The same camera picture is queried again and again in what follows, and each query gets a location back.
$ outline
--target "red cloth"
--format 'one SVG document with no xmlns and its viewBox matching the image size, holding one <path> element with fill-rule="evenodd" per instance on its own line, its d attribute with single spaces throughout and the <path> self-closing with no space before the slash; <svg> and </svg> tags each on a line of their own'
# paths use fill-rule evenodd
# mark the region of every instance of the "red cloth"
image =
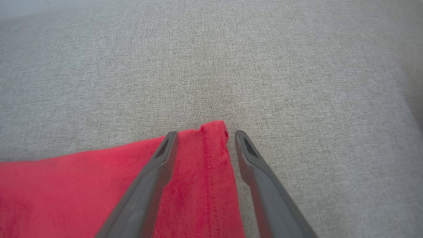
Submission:
<svg viewBox="0 0 423 238">
<path fill-rule="evenodd" d="M 93 237 L 162 139 L 0 163 L 0 237 Z M 223 121 L 179 133 L 153 237 L 244 237 L 227 141 Z"/>
</svg>

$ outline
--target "gray upholstery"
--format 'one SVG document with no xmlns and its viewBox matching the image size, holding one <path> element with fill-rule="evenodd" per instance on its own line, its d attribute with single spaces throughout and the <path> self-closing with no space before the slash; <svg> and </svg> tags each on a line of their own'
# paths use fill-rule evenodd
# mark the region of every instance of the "gray upholstery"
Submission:
<svg viewBox="0 0 423 238">
<path fill-rule="evenodd" d="M 320 237 L 423 233 L 423 2 L 110 0 L 0 22 L 0 158 L 225 120 Z"/>
</svg>

